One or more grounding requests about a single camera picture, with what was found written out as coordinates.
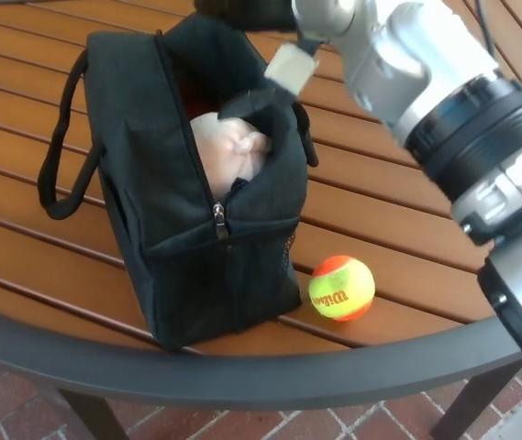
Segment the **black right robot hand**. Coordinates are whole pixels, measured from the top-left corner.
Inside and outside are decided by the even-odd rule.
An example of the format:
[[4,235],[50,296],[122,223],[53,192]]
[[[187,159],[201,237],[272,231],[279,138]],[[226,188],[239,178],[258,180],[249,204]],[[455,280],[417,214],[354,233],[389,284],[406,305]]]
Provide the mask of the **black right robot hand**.
[[[195,1],[195,10],[242,31],[298,29],[291,1]],[[263,74],[263,86],[225,104],[220,119],[245,118],[272,105],[288,106],[297,100],[317,69],[314,55],[319,43],[300,38],[275,51]]]

